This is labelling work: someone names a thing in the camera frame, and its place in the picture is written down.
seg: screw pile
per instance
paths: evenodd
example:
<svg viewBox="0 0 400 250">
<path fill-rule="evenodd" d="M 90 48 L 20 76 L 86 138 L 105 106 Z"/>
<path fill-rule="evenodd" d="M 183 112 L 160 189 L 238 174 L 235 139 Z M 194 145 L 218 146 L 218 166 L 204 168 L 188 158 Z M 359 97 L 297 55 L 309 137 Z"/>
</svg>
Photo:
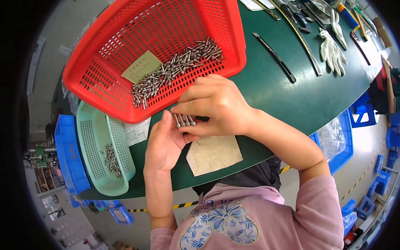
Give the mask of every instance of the screw pile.
<svg viewBox="0 0 400 250">
<path fill-rule="evenodd" d="M 123 179 L 120 166 L 117 161 L 117 156 L 115 155 L 114 147 L 108 144 L 106 145 L 106 150 L 100 151 L 100 153 L 104 154 L 106 164 L 106 168 L 108 171 L 115 173 L 118 179 Z"/>
<path fill-rule="evenodd" d="M 132 104 L 135 108 L 143 106 L 145 110 L 148 98 L 156 96 L 163 85 L 171 86 L 171 81 L 179 73 L 184 75 L 187 69 L 202 66 L 201 60 L 221 62 L 219 58 L 224 59 L 221 48 L 213 38 L 207 37 L 207 40 L 196 42 L 195 46 L 186 47 L 181 55 L 175 53 L 168 62 L 161 63 L 156 71 L 145 75 L 138 84 L 132 85 Z"/>
</svg>

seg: hand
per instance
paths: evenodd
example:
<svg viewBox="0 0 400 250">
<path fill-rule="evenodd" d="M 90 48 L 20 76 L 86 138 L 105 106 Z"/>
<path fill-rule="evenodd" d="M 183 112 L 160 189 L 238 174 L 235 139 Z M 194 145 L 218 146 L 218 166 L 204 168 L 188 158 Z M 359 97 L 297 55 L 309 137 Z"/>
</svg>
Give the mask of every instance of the hand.
<svg viewBox="0 0 400 250">
<path fill-rule="evenodd" d="M 170 171 L 178 161 L 183 147 L 198 139 L 198 136 L 183 135 L 181 131 L 178 131 L 171 113 L 164 110 L 161 120 L 154 124 L 150 132 L 144 160 L 144 171 Z"/>
<path fill-rule="evenodd" d="M 235 83 L 214 74 L 197 78 L 171 112 L 209 117 L 208 122 L 179 128 L 199 136 L 246 135 L 255 120 L 255 109 L 247 104 Z"/>
<path fill-rule="evenodd" d="M 328 63 L 332 72 L 336 71 L 339 76 L 342 75 L 342 73 L 346 75 L 343 64 L 347 65 L 347 60 L 339 46 L 335 43 L 328 31 L 320 28 L 319 35 L 321 38 L 325 39 L 321 44 L 322 60 Z"/>
</svg>

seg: white cloth glove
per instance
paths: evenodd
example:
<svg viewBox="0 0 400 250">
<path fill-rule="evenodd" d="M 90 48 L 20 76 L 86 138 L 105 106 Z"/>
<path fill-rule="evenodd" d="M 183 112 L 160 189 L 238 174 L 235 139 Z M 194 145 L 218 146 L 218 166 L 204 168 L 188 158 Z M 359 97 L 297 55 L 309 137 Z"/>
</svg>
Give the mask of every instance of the white cloth glove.
<svg viewBox="0 0 400 250">
<path fill-rule="evenodd" d="M 347 50 L 347 44 L 346 41 L 344 40 L 343 34 L 342 34 L 342 27 L 339 25 L 339 13 L 335 12 L 333 9 L 331 10 L 330 13 L 330 25 L 332 26 L 333 32 L 336 34 L 336 38 L 339 40 L 339 42 L 342 44 L 345 50 Z"/>
<path fill-rule="evenodd" d="M 339 76 L 342 74 L 346 75 L 343 64 L 347 65 L 347 60 L 339 46 L 335 43 L 328 31 L 320 28 L 319 35 L 321 38 L 325 39 L 321 44 L 321 56 L 323 61 L 328 63 L 332 72 L 336 71 Z"/>
</svg>

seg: person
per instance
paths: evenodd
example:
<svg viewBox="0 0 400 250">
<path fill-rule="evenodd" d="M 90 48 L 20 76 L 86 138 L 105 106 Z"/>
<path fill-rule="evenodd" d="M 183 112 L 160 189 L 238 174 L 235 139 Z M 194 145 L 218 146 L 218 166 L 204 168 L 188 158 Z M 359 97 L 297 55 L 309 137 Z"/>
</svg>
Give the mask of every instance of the person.
<svg viewBox="0 0 400 250">
<path fill-rule="evenodd" d="M 234 82 L 214 74 L 197 78 L 171 112 L 209 120 L 176 128 L 172 114 L 165 110 L 151 130 L 143 169 L 151 249 L 343 248 L 344 228 L 335 181 L 322 151 L 305 134 L 250 107 Z M 197 188 L 203 189 L 199 205 L 177 226 L 171 169 L 186 144 L 199 136 L 224 135 L 248 136 L 298 170 L 300 189 L 295 211 L 284 205 L 277 190 L 279 176 L 271 173 L 274 170 L 266 171 L 266 162 L 252 172 L 253 177 L 264 177 L 249 181 L 252 175 L 245 174 L 237 185 L 222 181 L 211 188 Z"/>
</svg>

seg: yellow black floor tape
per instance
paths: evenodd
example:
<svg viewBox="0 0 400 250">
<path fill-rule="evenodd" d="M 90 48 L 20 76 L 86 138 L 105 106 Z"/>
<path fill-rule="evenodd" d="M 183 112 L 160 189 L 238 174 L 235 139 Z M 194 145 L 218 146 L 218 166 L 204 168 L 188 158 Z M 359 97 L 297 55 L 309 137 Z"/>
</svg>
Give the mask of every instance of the yellow black floor tape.
<svg viewBox="0 0 400 250">
<path fill-rule="evenodd" d="M 184 207 L 188 207 L 188 206 L 193 206 L 193 205 L 197 205 L 199 204 L 199 201 L 193 201 L 193 202 L 187 202 L 187 203 L 182 203 L 182 204 L 178 204 L 178 205 L 174 205 L 172 206 L 173 209 L 177 209 L 177 208 L 184 208 Z M 142 208 L 142 209 L 127 209 L 128 212 L 147 212 L 147 208 Z"/>
<path fill-rule="evenodd" d="M 347 194 L 345 196 L 343 196 L 342 199 L 340 199 L 339 202 L 342 202 L 342 200 L 344 200 L 353 190 L 354 188 L 360 183 L 361 179 L 364 177 L 364 175 L 368 172 L 368 170 L 370 169 L 370 167 L 373 165 L 373 163 L 375 162 L 376 158 L 378 157 L 379 151 L 382 148 L 382 146 L 386 146 L 386 139 L 383 140 L 383 142 L 381 143 L 378 151 L 376 152 L 374 158 L 372 159 L 371 163 L 368 165 L 367 169 L 364 171 L 364 173 L 362 174 L 362 176 L 358 179 L 358 181 L 354 184 L 354 186 L 347 192 Z"/>
<path fill-rule="evenodd" d="M 354 184 L 354 186 L 350 189 L 349 192 L 347 192 L 347 194 L 340 200 L 340 202 L 342 202 L 342 200 L 344 200 L 349 193 L 351 193 L 353 191 L 353 189 L 358 185 L 358 183 L 361 181 L 361 179 L 364 177 L 364 175 L 368 172 L 368 169 L 370 169 L 370 167 L 372 166 L 372 164 L 374 163 L 374 161 L 376 160 L 376 157 L 379 154 L 380 149 L 382 148 L 382 146 L 385 144 L 386 140 L 383 140 L 382 144 L 380 145 L 378 152 L 376 153 L 375 157 L 372 159 L 371 164 L 367 167 L 367 169 L 364 171 L 364 173 L 362 174 L 362 176 L 358 179 L 358 181 Z M 286 166 L 284 168 L 281 168 L 279 170 L 279 174 L 286 172 L 290 169 L 290 166 Z M 178 205 L 174 205 L 172 208 L 173 209 L 177 209 L 177 208 L 184 208 L 184 207 L 188 207 L 188 206 L 193 206 L 193 205 L 197 205 L 199 203 L 199 201 L 193 201 L 193 202 L 187 202 L 187 203 L 182 203 L 182 204 L 178 204 Z M 127 209 L 128 212 L 147 212 L 148 210 L 146 208 L 142 208 L 142 209 Z"/>
</svg>

